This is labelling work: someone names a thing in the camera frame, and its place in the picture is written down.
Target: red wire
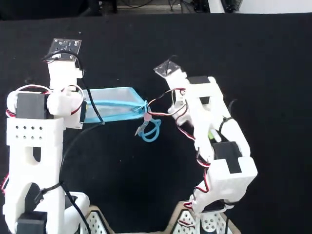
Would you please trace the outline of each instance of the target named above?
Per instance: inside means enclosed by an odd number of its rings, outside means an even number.
[[[177,121],[179,120],[179,118],[182,117],[183,115],[185,115],[185,114],[187,113],[187,110],[188,110],[188,105],[187,105],[187,103],[186,103],[185,111],[184,111],[180,116],[178,116],[178,117],[176,118],[175,124],[176,124],[177,128],[178,128],[183,134],[185,134],[188,138],[190,138],[190,139],[192,139],[192,140],[195,140],[195,137],[194,137],[194,136],[192,136],[191,134],[189,134],[188,132],[186,132],[184,129],[182,129],[182,128],[178,125],[178,123],[177,123]]]
[[[208,187],[208,183],[207,183],[207,170],[208,170],[208,168],[205,168],[205,170],[204,170],[204,184],[205,184],[206,190],[203,190],[202,188],[200,188],[200,187],[198,187],[198,186],[196,186],[196,187],[194,188],[194,190],[198,189],[198,190],[202,191],[202,192],[205,193],[205,194],[206,194],[207,192],[209,192],[209,187]]]
[[[182,91],[182,90],[185,90],[185,88],[174,88],[174,89],[171,89],[171,90],[167,90],[165,93],[163,93],[163,94],[160,95],[159,97],[157,97],[157,98],[155,98],[154,100],[150,101],[150,102],[148,103],[148,105],[147,105],[147,113],[149,113],[150,115],[153,115],[153,116],[169,116],[169,115],[166,114],[166,113],[163,113],[163,114],[162,114],[162,113],[158,113],[158,114],[156,114],[156,113],[150,112],[150,111],[148,110],[148,108],[150,107],[150,105],[151,105],[154,101],[156,101],[156,100],[162,98],[163,96],[165,96],[165,94],[167,94],[167,93],[169,93],[169,92],[172,92],[172,91],[174,91],[174,90],[180,90],[180,91]]]
[[[15,113],[10,112],[9,110],[5,111],[10,117],[15,117]]]

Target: black table surface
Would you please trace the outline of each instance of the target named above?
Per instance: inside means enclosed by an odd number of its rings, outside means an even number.
[[[82,39],[91,88],[130,86],[146,100],[168,89],[153,68],[177,55],[175,62],[189,76],[214,76],[225,102],[238,100],[233,116],[250,144],[258,176],[233,209],[233,222],[244,234],[300,232],[307,223],[300,212],[307,207],[311,174],[311,23],[312,14],[0,22],[0,176],[9,161],[6,97],[25,84],[49,85],[40,58],[53,38]],[[165,97],[153,110],[166,111],[170,100]],[[153,143],[134,136],[141,120],[111,122],[82,138],[65,162],[70,190],[85,192],[115,232],[163,230],[177,202],[187,200],[202,179],[193,143],[173,119],[161,119]],[[65,149],[78,132],[66,130]],[[3,216],[0,225],[5,233]]]

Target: blue loop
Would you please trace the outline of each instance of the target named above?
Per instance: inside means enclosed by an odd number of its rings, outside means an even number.
[[[151,122],[155,125],[155,128],[150,130],[149,132],[145,133],[144,131],[141,131],[138,133],[140,137],[146,142],[153,142],[154,140],[157,139],[159,136],[159,127],[161,125],[161,120],[160,119],[151,119]],[[147,138],[149,135],[155,133],[155,135],[152,138]]]

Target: hole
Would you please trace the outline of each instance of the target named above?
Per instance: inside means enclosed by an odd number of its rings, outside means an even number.
[[[40,147],[33,147],[33,156],[37,162],[41,161],[41,148]]]
[[[37,204],[35,203],[35,198],[39,194],[39,192],[39,186],[35,183],[32,183],[29,190],[25,194],[25,212],[33,211],[36,208]]]

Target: black fabric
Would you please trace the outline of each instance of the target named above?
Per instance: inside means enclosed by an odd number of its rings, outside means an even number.
[[[84,0],[0,0],[4,20],[46,19],[77,16]]]
[[[26,83],[49,84],[40,58],[52,38],[82,39],[79,54],[90,88],[131,86],[147,100],[168,89],[153,68],[178,55],[175,62],[188,75],[214,76],[226,103],[238,100],[232,114],[258,176],[235,205],[233,222],[246,234],[302,232],[311,174],[311,22],[311,14],[0,22],[0,174],[8,170],[6,96]],[[164,97],[153,110],[166,111],[170,102]],[[192,141],[173,119],[161,119],[153,143],[134,136],[141,120],[112,122],[89,132],[67,156],[65,183],[85,192],[117,233],[163,230],[176,203],[202,180]],[[65,149],[78,132],[66,130]]]

